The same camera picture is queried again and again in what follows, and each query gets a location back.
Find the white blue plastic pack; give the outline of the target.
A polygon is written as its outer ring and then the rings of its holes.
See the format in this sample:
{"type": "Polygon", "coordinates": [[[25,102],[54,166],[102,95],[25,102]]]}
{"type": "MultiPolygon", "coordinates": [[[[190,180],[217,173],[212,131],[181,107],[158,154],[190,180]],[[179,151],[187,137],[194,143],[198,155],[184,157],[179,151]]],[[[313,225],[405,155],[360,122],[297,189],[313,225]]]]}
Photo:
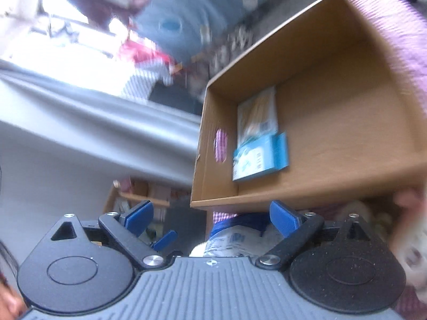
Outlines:
{"type": "Polygon", "coordinates": [[[213,218],[216,222],[208,240],[197,245],[191,257],[257,257],[284,239],[266,212],[235,216],[216,213],[213,218]]]}

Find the blue tissue pack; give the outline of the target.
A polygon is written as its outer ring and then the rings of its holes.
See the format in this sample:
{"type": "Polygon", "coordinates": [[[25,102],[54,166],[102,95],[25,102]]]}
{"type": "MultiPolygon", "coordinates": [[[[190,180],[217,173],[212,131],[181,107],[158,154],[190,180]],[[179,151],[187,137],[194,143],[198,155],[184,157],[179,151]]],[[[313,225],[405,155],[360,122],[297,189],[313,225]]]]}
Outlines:
{"type": "Polygon", "coordinates": [[[269,175],[283,170],[289,164],[287,135],[264,135],[235,150],[232,180],[246,181],[269,175]]]}

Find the brown cardboard box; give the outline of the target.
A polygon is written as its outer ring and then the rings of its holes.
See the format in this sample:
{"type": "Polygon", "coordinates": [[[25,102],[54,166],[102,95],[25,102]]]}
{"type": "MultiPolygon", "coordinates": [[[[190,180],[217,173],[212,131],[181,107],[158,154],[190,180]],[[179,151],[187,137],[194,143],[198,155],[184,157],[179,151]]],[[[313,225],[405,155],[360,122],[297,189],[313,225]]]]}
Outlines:
{"type": "Polygon", "coordinates": [[[350,0],[317,0],[272,30],[208,84],[192,207],[302,209],[425,184],[426,113],[391,54],[350,0]],[[238,106],[268,87],[290,164],[235,182],[238,106]]]}

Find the flat packet in box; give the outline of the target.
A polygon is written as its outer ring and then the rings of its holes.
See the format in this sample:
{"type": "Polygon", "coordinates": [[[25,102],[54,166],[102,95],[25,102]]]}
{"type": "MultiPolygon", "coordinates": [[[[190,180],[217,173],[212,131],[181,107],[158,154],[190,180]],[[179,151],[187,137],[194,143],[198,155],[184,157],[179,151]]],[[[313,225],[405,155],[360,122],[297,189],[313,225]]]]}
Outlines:
{"type": "Polygon", "coordinates": [[[275,87],[266,88],[238,106],[238,147],[278,130],[275,87]]]}

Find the blue patterned hanging sheet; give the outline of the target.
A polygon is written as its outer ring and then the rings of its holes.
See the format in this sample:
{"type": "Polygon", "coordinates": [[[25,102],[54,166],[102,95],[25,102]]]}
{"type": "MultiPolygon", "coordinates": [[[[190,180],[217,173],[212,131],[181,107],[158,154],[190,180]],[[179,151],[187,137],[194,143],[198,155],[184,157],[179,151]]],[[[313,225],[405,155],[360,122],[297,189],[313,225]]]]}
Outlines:
{"type": "Polygon", "coordinates": [[[217,38],[248,13],[242,0],[151,0],[134,22],[141,37],[153,41],[176,61],[188,62],[204,47],[202,26],[217,38]]]}

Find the pink checkered cloth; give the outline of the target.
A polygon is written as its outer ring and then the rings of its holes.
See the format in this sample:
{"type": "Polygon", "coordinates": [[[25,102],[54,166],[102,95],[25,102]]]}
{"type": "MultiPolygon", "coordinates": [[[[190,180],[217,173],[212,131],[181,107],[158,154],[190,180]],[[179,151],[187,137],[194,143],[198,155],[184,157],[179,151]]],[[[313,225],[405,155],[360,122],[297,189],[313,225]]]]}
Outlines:
{"type": "Polygon", "coordinates": [[[406,0],[350,0],[387,42],[393,70],[426,113],[426,18],[406,0]]]}

